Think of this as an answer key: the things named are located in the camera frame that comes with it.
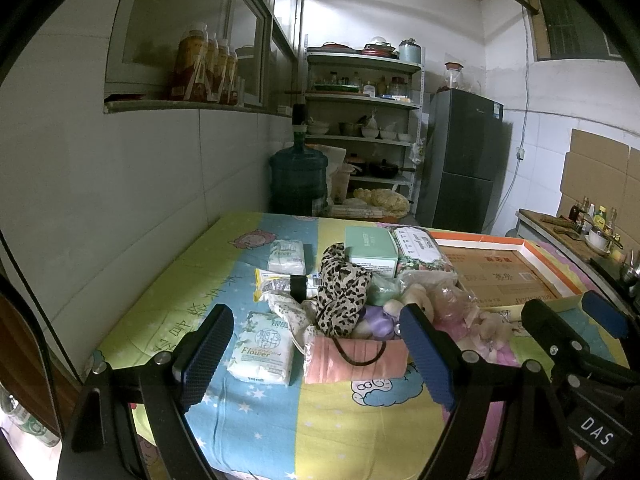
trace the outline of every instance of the gray refrigerator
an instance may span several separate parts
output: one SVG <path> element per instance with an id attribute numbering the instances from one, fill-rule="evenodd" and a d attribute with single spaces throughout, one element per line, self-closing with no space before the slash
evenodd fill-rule
<path id="1" fill-rule="evenodd" d="M 415 219 L 480 233 L 500 160 L 502 105 L 462 90 L 431 99 Z"/>

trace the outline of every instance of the shelf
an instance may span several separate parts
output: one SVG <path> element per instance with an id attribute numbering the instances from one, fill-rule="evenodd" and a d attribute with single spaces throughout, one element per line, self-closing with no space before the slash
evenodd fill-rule
<path id="1" fill-rule="evenodd" d="M 357 140 L 358 142 L 377 142 L 379 144 L 392 144 L 394 146 L 411 146 L 412 142 L 402 140 L 370 139 L 369 137 L 349 137 L 344 135 L 309 135 L 307 139 L 332 139 L 332 140 Z"/>
<path id="2" fill-rule="evenodd" d="M 404 108 L 405 110 L 417 110 L 420 108 L 420 105 L 415 103 L 403 103 L 402 101 L 393 101 L 391 99 L 381 99 L 379 97 L 369 97 L 361 95 L 308 93 L 305 94 L 305 99 L 308 101 L 328 101 L 335 103 L 360 103 L 363 105 Z"/>
<path id="3" fill-rule="evenodd" d="M 397 176 L 396 178 L 378 178 L 376 176 L 353 176 L 349 180 L 359 180 L 361 182 L 377 182 L 379 184 L 399 184 L 400 186 L 408 186 L 411 184 L 407 179 Z"/>
<path id="4" fill-rule="evenodd" d="M 373 68 L 414 74 L 422 70 L 422 66 L 415 63 L 407 63 L 398 59 L 386 57 L 363 56 L 362 54 L 342 54 L 340 52 L 308 52 L 306 62 L 309 65 L 328 64 L 334 66 L 355 66 L 359 68 Z"/>

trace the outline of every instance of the lid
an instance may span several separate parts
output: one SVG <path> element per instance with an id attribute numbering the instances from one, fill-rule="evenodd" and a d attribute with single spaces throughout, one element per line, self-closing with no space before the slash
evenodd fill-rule
<path id="1" fill-rule="evenodd" d="M 403 46 L 403 45 L 412 45 L 412 46 L 417 46 L 418 48 L 420 48 L 420 45 L 415 44 L 414 38 L 409 38 L 408 40 L 402 40 L 400 42 L 400 46 Z"/>

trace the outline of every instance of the pink cloth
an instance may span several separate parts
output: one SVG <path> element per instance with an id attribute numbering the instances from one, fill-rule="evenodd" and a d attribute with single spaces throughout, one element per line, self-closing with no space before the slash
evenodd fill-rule
<path id="1" fill-rule="evenodd" d="M 356 362 L 373 359 L 382 341 L 364 339 L 338 339 L 348 357 Z M 401 339 L 386 342 L 380 359 L 367 366 L 350 365 L 338 352 L 329 337 L 316 336 L 306 359 L 305 383 L 336 383 L 337 381 L 370 381 L 374 379 L 398 379 L 404 376 L 409 351 Z"/>

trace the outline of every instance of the condiment bottle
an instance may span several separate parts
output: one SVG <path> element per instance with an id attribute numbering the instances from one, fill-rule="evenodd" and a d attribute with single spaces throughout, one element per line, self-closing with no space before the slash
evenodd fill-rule
<path id="1" fill-rule="evenodd" d="M 578 219 L 579 212 L 580 212 L 580 205 L 576 202 L 572 206 L 571 211 L 569 211 L 569 220 L 571 222 L 575 222 Z"/>
<path id="2" fill-rule="evenodd" d="M 607 208 L 603 205 L 600 206 L 598 212 L 593 217 L 593 223 L 604 231 L 604 225 L 607 222 Z"/>

